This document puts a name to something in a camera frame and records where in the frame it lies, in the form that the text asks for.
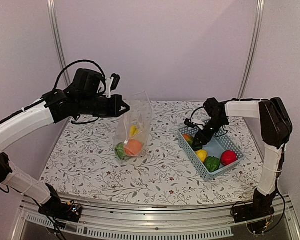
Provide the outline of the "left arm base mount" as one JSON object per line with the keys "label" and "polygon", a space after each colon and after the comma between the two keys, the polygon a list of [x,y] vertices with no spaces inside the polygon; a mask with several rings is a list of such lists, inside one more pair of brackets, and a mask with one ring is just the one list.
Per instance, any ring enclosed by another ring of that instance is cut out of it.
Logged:
{"label": "left arm base mount", "polygon": [[62,203],[56,190],[48,183],[45,185],[50,191],[50,199],[39,207],[38,212],[57,220],[78,223],[83,210],[82,205],[74,200]]}

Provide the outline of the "green toy pepper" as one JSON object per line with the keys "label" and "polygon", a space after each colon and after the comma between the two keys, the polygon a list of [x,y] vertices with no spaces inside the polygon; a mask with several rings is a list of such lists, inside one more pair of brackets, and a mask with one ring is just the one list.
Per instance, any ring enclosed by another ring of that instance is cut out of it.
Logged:
{"label": "green toy pepper", "polygon": [[204,161],[204,165],[210,173],[217,171],[220,167],[220,164],[220,159],[214,156],[208,156]]}

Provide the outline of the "clear zip top bag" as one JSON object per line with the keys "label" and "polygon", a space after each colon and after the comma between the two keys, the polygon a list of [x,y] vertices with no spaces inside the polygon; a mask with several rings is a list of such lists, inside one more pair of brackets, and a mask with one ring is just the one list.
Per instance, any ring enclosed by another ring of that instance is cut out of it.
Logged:
{"label": "clear zip top bag", "polygon": [[130,110],[121,117],[113,142],[114,154],[119,161],[139,157],[143,153],[153,116],[152,105],[145,91],[131,95],[126,103]]}

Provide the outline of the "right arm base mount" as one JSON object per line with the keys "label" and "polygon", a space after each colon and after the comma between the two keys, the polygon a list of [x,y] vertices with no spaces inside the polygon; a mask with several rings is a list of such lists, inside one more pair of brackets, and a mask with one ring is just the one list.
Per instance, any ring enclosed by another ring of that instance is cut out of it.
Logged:
{"label": "right arm base mount", "polygon": [[230,214],[235,223],[252,221],[247,224],[247,229],[254,235],[264,234],[270,225],[270,220],[275,213],[273,207],[272,196],[254,196],[252,203],[235,203],[231,209]]}

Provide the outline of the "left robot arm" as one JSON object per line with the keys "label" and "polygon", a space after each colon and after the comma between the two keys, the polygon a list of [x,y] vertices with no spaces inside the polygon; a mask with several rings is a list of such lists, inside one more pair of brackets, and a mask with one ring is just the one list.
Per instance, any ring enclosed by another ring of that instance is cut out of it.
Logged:
{"label": "left robot arm", "polygon": [[27,135],[69,117],[83,115],[96,118],[117,118],[130,107],[119,94],[112,94],[121,77],[113,73],[105,77],[97,71],[79,68],[73,82],[64,90],[53,88],[34,103],[0,121],[0,184],[17,190],[39,204],[53,216],[64,213],[64,205],[54,188],[20,170],[4,152]]}

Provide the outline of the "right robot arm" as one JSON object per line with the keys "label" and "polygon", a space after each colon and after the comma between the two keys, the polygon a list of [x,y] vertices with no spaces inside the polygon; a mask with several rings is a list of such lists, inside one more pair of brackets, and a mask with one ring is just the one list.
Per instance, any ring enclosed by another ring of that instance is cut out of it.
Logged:
{"label": "right robot arm", "polygon": [[287,109],[279,97],[271,99],[232,99],[219,102],[207,99],[202,108],[210,120],[194,137],[193,146],[203,147],[221,127],[229,124],[229,117],[258,119],[261,137],[264,142],[265,155],[258,187],[253,200],[257,196],[270,197],[276,194],[277,180],[281,175],[286,145],[293,131],[292,121]]}

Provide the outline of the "yellow toy banana bunch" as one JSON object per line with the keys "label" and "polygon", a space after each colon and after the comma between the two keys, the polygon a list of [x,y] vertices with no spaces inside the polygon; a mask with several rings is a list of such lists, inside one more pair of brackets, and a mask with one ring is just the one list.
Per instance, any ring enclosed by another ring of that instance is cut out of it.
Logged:
{"label": "yellow toy banana bunch", "polygon": [[130,127],[130,133],[129,133],[129,137],[132,138],[133,136],[137,135],[139,133],[139,129],[137,126],[132,125]]}

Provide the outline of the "green toy watermelon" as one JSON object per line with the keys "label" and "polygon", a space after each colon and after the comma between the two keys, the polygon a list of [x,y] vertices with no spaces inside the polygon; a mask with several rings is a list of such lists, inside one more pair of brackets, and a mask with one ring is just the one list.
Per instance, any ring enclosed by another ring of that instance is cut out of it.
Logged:
{"label": "green toy watermelon", "polygon": [[130,158],[125,152],[125,145],[123,142],[118,143],[114,148],[115,155],[119,160],[127,160]]}

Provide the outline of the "green orange toy mango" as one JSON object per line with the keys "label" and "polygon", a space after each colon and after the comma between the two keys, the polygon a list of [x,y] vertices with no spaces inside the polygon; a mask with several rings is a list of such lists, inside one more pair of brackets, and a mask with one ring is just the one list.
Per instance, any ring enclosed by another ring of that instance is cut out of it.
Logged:
{"label": "green orange toy mango", "polygon": [[196,152],[202,149],[202,146],[194,146],[194,137],[188,134],[184,134],[183,138],[186,140],[186,142],[190,145],[190,147]]}

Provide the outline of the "orange toy fruit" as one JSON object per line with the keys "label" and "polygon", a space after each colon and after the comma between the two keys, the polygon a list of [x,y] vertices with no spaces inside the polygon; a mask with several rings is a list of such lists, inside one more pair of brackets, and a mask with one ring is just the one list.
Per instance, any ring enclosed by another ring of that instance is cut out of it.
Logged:
{"label": "orange toy fruit", "polygon": [[128,143],[124,146],[124,152],[128,157],[135,157],[138,156],[143,148],[143,144],[138,140],[131,139]]}

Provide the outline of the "yellow toy pear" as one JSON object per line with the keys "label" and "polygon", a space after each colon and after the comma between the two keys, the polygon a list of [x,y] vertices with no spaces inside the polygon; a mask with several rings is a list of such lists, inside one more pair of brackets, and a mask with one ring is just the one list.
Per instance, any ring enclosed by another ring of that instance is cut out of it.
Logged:
{"label": "yellow toy pear", "polygon": [[204,163],[208,157],[208,152],[206,150],[200,149],[198,151],[195,152],[198,159]]}

